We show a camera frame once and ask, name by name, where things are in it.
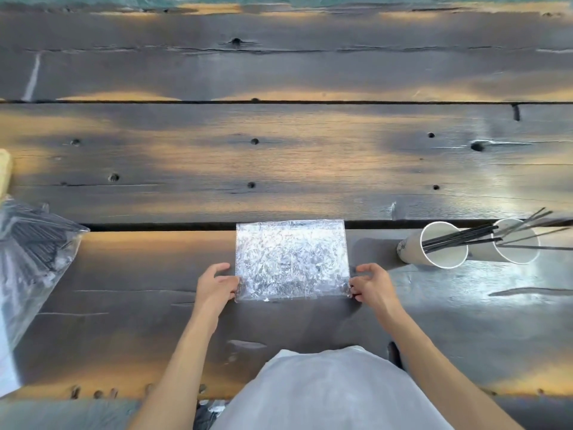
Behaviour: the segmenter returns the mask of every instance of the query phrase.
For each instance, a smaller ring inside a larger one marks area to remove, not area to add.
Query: forearm
[[[132,421],[130,430],[187,430],[192,426],[210,337],[206,322],[199,317],[191,319],[165,374]]]
[[[452,365],[405,311],[398,311],[390,325],[410,375],[455,430],[523,430]]]

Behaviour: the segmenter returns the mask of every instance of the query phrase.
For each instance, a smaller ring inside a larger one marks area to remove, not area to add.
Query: yellow object
[[[0,201],[8,191],[8,183],[12,173],[12,157],[5,149],[0,149]]]

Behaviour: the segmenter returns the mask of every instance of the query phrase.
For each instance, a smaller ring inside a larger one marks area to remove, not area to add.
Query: hand
[[[215,277],[217,272],[229,267],[231,265],[228,262],[210,265],[197,281],[197,293],[191,320],[205,319],[211,334],[215,332],[223,308],[229,300],[235,297],[235,291],[239,285],[238,276]]]
[[[358,302],[363,302],[374,310],[382,327],[389,331],[396,318],[405,314],[390,275],[374,263],[359,265],[356,271],[370,274],[351,278],[350,291]]]

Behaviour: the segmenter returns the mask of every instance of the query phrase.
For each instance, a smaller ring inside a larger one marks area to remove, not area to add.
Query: person's left hand
[[[235,291],[239,285],[238,276],[215,277],[217,272],[227,270],[230,267],[228,262],[210,265],[197,281],[197,293],[191,320],[206,318],[211,334],[217,328],[221,311],[223,311],[226,303],[235,297]]]

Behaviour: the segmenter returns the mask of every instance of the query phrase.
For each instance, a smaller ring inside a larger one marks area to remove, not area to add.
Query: clear plastic sleeve
[[[0,205],[0,303],[13,350],[89,229],[7,197]]]
[[[350,296],[342,220],[237,225],[236,301]]]

